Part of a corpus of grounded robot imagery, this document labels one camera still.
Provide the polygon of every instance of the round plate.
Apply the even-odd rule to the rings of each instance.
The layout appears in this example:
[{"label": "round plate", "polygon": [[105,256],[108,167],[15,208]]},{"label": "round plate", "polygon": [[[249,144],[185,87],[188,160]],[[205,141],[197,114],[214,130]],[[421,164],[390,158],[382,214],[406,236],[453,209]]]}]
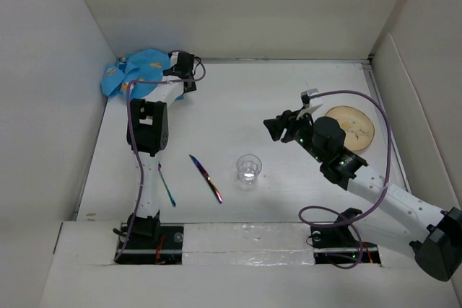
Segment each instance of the round plate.
[{"label": "round plate", "polygon": [[350,151],[362,151],[372,142],[374,125],[360,110],[350,106],[338,106],[331,108],[326,116],[339,122],[340,128],[347,134],[345,147]]}]

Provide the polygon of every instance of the wooden plate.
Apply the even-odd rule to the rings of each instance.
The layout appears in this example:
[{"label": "wooden plate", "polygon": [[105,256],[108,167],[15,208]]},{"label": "wooden plate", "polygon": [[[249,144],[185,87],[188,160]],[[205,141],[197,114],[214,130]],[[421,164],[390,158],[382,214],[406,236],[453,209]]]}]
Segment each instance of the wooden plate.
[{"label": "wooden plate", "polygon": [[354,107],[337,106],[331,108],[326,116],[337,120],[340,128],[346,132],[345,147],[350,151],[362,151],[374,139],[375,129],[372,121]]}]

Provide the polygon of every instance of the knife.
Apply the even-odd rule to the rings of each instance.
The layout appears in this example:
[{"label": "knife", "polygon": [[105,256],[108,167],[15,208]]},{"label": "knife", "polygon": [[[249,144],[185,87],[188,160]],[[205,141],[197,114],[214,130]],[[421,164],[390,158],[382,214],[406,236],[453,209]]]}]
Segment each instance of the knife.
[{"label": "knife", "polygon": [[218,202],[223,203],[222,196],[220,195],[220,193],[219,193],[217,187],[215,186],[215,184],[212,183],[212,181],[210,180],[209,173],[204,169],[204,167],[199,162],[199,160],[197,160],[195,157],[193,157],[190,154],[189,154],[189,157],[191,158],[193,163],[196,165],[196,167],[199,170],[199,172],[201,173],[202,177],[204,177],[204,179],[207,182],[207,184],[209,185],[210,189],[212,189],[212,191],[213,191],[215,197],[217,198]]}]

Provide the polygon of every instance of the clear glass cup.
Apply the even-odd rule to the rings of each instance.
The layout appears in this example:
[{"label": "clear glass cup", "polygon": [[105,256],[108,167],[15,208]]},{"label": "clear glass cup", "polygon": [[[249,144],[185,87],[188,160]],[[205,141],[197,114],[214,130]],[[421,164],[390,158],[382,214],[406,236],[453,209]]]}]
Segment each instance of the clear glass cup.
[{"label": "clear glass cup", "polygon": [[236,163],[237,176],[245,184],[253,184],[261,172],[261,160],[253,154],[242,155]]}]

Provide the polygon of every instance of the gray wall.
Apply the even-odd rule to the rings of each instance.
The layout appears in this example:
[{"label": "gray wall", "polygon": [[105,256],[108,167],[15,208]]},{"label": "gray wall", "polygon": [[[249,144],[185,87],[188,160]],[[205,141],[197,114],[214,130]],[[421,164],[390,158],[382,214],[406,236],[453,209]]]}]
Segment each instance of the gray wall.
[{"label": "gray wall", "polygon": [[117,56],[367,58],[396,0],[85,0]]},{"label": "gray wall", "polygon": [[40,303],[75,208],[113,61],[83,0],[0,0],[0,307]]},{"label": "gray wall", "polygon": [[445,208],[462,202],[461,18],[461,0],[407,0],[373,60],[412,191]]}]

